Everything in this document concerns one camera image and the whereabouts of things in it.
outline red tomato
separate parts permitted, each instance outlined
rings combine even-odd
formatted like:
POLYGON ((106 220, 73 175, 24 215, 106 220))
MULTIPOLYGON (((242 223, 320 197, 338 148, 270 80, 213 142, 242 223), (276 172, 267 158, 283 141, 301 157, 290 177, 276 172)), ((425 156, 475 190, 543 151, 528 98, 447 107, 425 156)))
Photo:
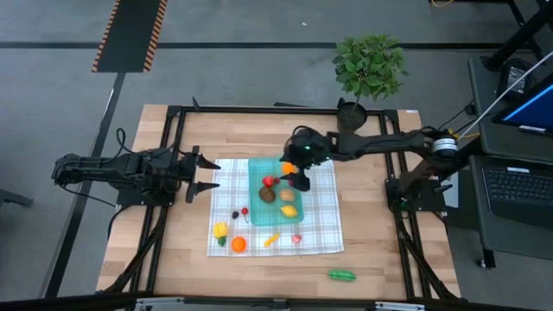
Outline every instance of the red tomato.
POLYGON ((266 187, 273 187, 273 185, 275 185, 275 179, 271 176, 267 176, 265 178, 263 178, 263 180, 261 181, 266 187))

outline potted plant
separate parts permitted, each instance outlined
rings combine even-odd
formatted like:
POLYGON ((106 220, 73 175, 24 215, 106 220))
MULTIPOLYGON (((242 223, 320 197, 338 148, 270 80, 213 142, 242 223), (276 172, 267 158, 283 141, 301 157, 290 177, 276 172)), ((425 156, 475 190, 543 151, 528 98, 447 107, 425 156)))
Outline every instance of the potted plant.
POLYGON ((359 105, 361 96, 377 100, 399 92, 397 73, 404 70, 404 51, 394 48, 397 39, 388 35, 367 35, 362 38, 346 38, 338 43, 333 63, 336 65, 336 81, 343 84, 342 91, 351 92, 354 102, 338 104, 338 130, 354 133, 366 121, 366 110, 359 105))

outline laptop keyboard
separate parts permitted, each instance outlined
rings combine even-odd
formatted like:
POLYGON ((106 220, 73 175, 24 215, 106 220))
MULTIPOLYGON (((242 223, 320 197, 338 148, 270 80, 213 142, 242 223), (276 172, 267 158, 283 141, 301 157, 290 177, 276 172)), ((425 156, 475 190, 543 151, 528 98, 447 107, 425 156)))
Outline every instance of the laptop keyboard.
POLYGON ((508 171, 505 168, 483 168, 490 200, 553 206, 553 177, 508 171))

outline toy fruit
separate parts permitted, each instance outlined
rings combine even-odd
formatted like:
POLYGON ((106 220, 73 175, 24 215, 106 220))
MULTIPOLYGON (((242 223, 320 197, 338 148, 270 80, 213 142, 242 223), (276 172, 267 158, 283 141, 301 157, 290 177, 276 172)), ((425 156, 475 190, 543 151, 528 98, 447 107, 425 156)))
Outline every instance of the toy fruit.
POLYGON ((261 182, 266 186, 266 187, 273 187, 275 185, 275 178, 272 177, 272 176, 267 176, 267 177, 264 177, 261 182))
POLYGON ((299 234, 296 234, 294 237, 292 237, 292 242, 294 244, 299 244, 302 241, 302 236, 299 234))
POLYGON ((213 227, 213 235, 218 240, 220 246, 225 246, 227 233, 228 226, 224 222, 217 223, 213 227))
POLYGON ((277 195, 275 194, 273 189, 269 187, 262 187, 261 189, 259 189, 259 197, 266 203, 272 203, 277 198, 277 195))
POLYGON ((278 238, 280 238, 280 233, 275 234, 274 236, 270 237, 268 240, 265 241, 264 246, 269 247, 273 242, 277 241, 278 238))
POLYGON ((245 239, 236 237, 232 239, 232 250, 236 252, 245 251, 245 239))
POLYGON ((353 272, 348 270, 330 270, 328 276, 336 281, 353 282, 357 278, 353 272))
POLYGON ((248 222, 248 219, 245 217, 245 215, 247 215, 247 214, 248 214, 248 209, 243 207, 242 208, 242 215, 244 215, 245 222, 248 222))
POLYGON ((296 199, 296 196, 294 195, 294 191, 290 189, 283 189, 280 191, 278 195, 280 196, 281 200, 285 200, 288 202, 292 202, 293 200, 296 199))
POLYGON ((283 174, 288 175, 290 173, 297 173, 297 168, 290 162, 283 163, 283 174))
POLYGON ((297 216, 297 210, 293 206, 283 206, 280 208, 281 212, 283 212, 284 216, 288 218, 292 218, 297 216))

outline wooden tabletop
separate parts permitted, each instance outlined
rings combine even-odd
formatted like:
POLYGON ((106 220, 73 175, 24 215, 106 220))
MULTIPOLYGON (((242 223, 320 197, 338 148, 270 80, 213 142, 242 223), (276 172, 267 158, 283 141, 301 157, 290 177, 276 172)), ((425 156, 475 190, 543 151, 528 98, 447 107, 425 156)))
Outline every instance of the wooden tabletop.
MULTIPOLYGON (((138 125, 135 151, 156 148, 162 136, 166 105, 145 105, 138 125)), ((399 111, 402 130, 421 127, 417 111, 399 111)), ((200 145, 214 161, 224 158, 280 156, 284 142, 297 125, 325 133, 336 131, 336 117, 247 113, 187 113, 182 150, 200 145)), ((357 131, 379 135, 377 117, 369 117, 357 131)), ((407 154, 410 168, 420 158, 407 154)), ((395 169, 399 165, 394 155, 395 169)), ((207 234, 211 193, 186 204, 184 191, 169 209, 155 292, 159 295, 249 296, 335 299, 404 299, 404 281, 393 217, 385 198, 384 155, 365 155, 351 162, 335 162, 345 251, 298 257, 208 257, 207 234), (355 282, 328 278, 332 269, 351 270, 355 282)), ((198 181, 211 181, 213 172, 201 169, 198 181)), ((111 285, 137 251, 144 206, 133 206, 113 224, 98 289, 111 285)), ((448 237, 443 223, 431 213, 418 213, 425 257, 454 294, 459 294, 448 237)), ((146 269, 140 282, 145 288, 146 269)), ((417 286, 416 265, 411 263, 417 286)))

